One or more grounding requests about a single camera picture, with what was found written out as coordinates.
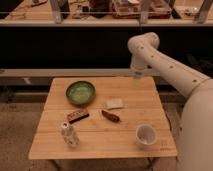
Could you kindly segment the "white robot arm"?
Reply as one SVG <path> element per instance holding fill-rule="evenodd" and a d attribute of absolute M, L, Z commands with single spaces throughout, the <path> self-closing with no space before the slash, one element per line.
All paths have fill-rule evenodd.
<path fill-rule="evenodd" d="M 177 143 L 177 171 L 213 171 L 213 78 L 158 51 L 154 32 L 131 37 L 131 69 L 142 73 L 149 65 L 187 102 Z"/>

